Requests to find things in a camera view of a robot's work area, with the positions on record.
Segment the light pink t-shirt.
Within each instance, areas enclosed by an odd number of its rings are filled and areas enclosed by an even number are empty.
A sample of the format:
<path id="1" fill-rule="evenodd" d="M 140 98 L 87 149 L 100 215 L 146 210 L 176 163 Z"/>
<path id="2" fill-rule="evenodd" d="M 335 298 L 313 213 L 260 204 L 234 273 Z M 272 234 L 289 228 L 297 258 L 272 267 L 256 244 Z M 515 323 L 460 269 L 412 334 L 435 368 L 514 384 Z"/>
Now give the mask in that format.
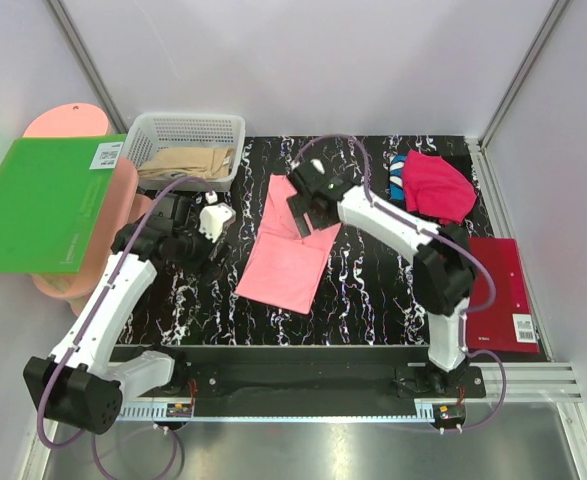
<path id="1" fill-rule="evenodd" d="M 270 177 L 257 237 L 235 294 L 307 314 L 340 226 L 301 236 L 287 204 L 294 194 L 285 176 Z"/>

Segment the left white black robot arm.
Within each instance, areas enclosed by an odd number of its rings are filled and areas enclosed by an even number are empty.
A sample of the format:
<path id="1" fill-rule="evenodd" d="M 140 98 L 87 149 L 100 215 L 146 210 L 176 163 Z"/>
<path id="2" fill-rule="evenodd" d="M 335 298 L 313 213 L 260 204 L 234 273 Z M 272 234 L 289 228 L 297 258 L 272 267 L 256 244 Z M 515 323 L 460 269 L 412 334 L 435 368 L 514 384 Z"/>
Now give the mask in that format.
<path id="1" fill-rule="evenodd" d="M 192 386 L 184 354 L 147 347 L 110 366 L 120 333 L 164 265 L 207 276 L 224 261 L 221 237 L 235 211 L 218 202 L 203 207 L 194 227 L 145 214 L 116 235 L 101 279 L 67 335 L 45 358 L 32 357 L 23 378 L 37 410 L 37 428 L 53 420 L 101 435 L 122 406 L 159 389 L 169 396 Z"/>

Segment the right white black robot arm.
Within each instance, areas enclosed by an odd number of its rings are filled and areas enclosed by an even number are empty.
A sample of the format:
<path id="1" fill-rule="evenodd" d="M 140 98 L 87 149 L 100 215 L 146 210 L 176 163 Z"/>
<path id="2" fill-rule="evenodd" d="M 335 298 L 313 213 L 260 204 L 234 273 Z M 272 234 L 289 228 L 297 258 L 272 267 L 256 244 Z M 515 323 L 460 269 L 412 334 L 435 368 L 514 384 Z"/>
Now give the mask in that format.
<path id="1" fill-rule="evenodd" d="M 412 268 L 412 292 L 428 318 L 428 360 L 420 380 L 402 385 L 413 393 L 449 396 L 468 368 L 465 323 L 477 269 L 469 236 L 461 227 L 418 219 L 344 176 L 331 177 L 319 160 L 298 161 L 287 175 L 287 198 L 299 233 L 341 224 L 385 244 Z"/>

